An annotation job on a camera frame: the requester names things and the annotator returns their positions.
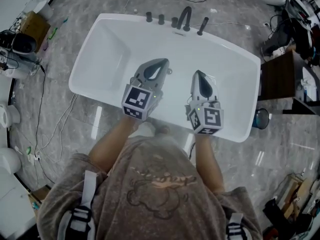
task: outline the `black faucet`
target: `black faucet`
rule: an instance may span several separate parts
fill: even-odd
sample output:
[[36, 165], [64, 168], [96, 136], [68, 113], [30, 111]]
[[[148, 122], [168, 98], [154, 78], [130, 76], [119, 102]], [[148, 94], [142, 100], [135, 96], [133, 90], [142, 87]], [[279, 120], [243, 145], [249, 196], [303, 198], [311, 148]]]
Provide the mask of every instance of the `black faucet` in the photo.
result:
[[180, 15], [180, 18], [178, 20], [178, 24], [176, 26], [176, 28], [179, 30], [181, 29], [181, 26], [182, 26], [182, 22], [184, 21], [185, 17], [186, 17], [186, 23], [183, 27], [183, 30], [184, 31], [189, 31], [190, 30], [190, 19], [191, 19], [191, 12], [192, 12], [192, 9], [190, 6], [187, 6], [186, 8], [184, 8], [183, 12], [181, 13]]
[[197, 34], [198, 34], [199, 36], [202, 36], [202, 32], [204, 31], [204, 29], [205, 29], [205, 27], [206, 27], [206, 25], [207, 25], [207, 23], [208, 23], [208, 20], [209, 20], [208, 17], [205, 17], [205, 18], [204, 18], [204, 20], [203, 20], [203, 22], [202, 22], [202, 24], [201, 24], [201, 27], [200, 27], [199, 31], [197, 32]]

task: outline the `shoulder strap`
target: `shoulder strap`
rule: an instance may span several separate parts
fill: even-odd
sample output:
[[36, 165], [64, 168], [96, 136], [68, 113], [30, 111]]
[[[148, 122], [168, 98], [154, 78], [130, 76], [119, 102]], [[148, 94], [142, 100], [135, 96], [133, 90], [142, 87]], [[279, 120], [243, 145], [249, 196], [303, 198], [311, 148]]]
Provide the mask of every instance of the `shoulder strap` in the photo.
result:
[[242, 213], [233, 213], [229, 224], [226, 226], [227, 240], [252, 240], [250, 232], [241, 225]]
[[68, 210], [62, 217], [58, 229], [58, 240], [94, 240], [96, 228], [91, 212], [91, 202], [96, 192], [97, 174], [85, 171], [81, 204]]

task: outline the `marble floor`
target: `marble floor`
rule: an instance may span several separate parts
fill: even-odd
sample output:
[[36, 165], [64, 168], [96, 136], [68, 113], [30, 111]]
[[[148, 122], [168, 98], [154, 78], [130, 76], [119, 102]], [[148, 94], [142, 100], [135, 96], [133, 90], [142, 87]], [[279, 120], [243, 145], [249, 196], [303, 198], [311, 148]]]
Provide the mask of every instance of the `marble floor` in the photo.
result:
[[[34, 152], [44, 146], [52, 136], [53, 130], [76, 97], [69, 90], [68, 80], [78, 52], [92, 24], [100, 13], [123, 13], [128, 0], [54, 0], [50, 19], [52, 29], [58, 30], [46, 51], [38, 55], [46, 70], [44, 95], [36, 136], [42, 83], [44, 74], [39, 72], [26, 80], [18, 80], [14, 87], [15, 105], [21, 113], [21, 123], [10, 131], [10, 144], [21, 151], [32, 148]], [[138, 15], [151, 11], [153, 15], [164, 14], [166, 19], [178, 17], [186, 6], [192, 7], [191, 25], [199, 24], [208, 16], [210, 23], [236, 22], [261, 26], [274, 15], [272, 7], [259, 0], [207, 0], [191, 3], [185, 0], [131, 0], [126, 14]], [[213, 35], [228, 40], [249, 52], [260, 56], [260, 45], [268, 38], [266, 27], [227, 24], [208, 25], [205, 29]], [[259, 102], [274, 114], [265, 130], [253, 128], [249, 138], [243, 143], [212, 137], [217, 160], [220, 164], [226, 188], [247, 187], [260, 224], [265, 228], [269, 222], [262, 208], [270, 199], [284, 176], [291, 172], [313, 177], [316, 173], [320, 151], [320, 117], [311, 115], [283, 115], [277, 113], [290, 100]], [[21, 155], [22, 169], [17, 175], [32, 190], [45, 184], [52, 186], [64, 169], [68, 157], [81, 152], [87, 154], [96, 141], [106, 134], [120, 119], [122, 112], [113, 106], [78, 96], [57, 125], [50, 144], [40, 154], [41, 164], [32, 165], [27, 155]], [[101, 110], [97, 123], [97, 110]], [[67, 114], [60, 144], [60, 132]], [[175, 140], [188, 149], [190, 134], [183, 128], [171, 125]]]

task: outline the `cardboard box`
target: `cardboard box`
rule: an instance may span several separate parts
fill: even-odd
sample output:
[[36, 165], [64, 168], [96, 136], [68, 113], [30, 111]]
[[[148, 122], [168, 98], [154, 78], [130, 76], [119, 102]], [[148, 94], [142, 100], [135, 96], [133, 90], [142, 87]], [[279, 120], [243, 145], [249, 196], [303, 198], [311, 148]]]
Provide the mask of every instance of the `cardboard box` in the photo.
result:
[[30, 201], [30, 205], [34, 211], [34, 215], [35, 217], [37, 218], [38, 217], [38, 209], [34, 208], [34, 203], [37, 207], [40, 207], [41, 204], [35, 199], [33, 198], [30, 194], [28, 194], [28, 198], [29, 198], [29, 201]]
[[32, 191], [31, 195], [42, 202], [43, 200], [45, 200], [49, 191], [50, 191], [50, 189], [47, 186], [43, 186], [36, 191]]
[[26, 18], [22, 20], [20, 30], [23, 34], [35, 39], [35, 52], [38, 52], [49, 28], [50, 24], [48, 24], [44, 18], [36, 14], [34, 11], [30, 11], [26, 14]]

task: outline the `black buckle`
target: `black buckle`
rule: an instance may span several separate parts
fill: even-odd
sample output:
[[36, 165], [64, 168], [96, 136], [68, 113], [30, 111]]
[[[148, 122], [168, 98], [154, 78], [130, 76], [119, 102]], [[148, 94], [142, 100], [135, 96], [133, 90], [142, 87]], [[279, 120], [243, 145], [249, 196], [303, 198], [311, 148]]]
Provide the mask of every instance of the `black buckle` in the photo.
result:
[[[87, 217], [86, 218], [79, 217], [75, 213], [82, 213], [84, 215], [87, 215]], [[86, 206], [78, 206], [78, 207], [74, 208], [73, 211], [71, 212], [70, 221], [77, 220], [77, 221], [89, 223], [91, 220], [91, 216], [92, 216], [91, 209], [89, 209]]]
[[[77, 216], [75, 213], [81, 213], [86, 215], [86, 218], [83, 217], [79, 217]], [[74, 208], [71, 211], [71, 218], [69, 220], [68, 226], [66, 228], [65, 231], [65, 239], [78, 239], [78, 240], [87, 240], [88, 238], [88, 232], [90, 231], [90, 226], [89, 226], [89, 222], [91, 220], [92, 217], [92, 212], [89, 208], [85, 207], [85, 206], [78, 206], [76, 208]], [[86, 227], [85, 227], [85, 231], [77, 231], [75, 229], [72, 229], [71, 226], [71, 222], [72, 221], [81, 221], [81, 222], [85, 222], [86, 223]]]
[[[234, 228], [229, 228], [230, 226], [238, 226], [238, 229], [240, 229], [241, 231], [240, 232], [235, 232], [235, 233], [231, 233], [230, 230], [234, 230]], [[247, 235], [246, 235], [246, 232], [244, 231], [243, 227], [238, 224], [238, 223], [229, 223], [227, 226], [226, 226], [226, 235], [227, 235], [227, 239], [230, 239], [230, 237], [233, 237], [233, 236], [242, 236], [242, 239], [243, 240], [247, 240]]]

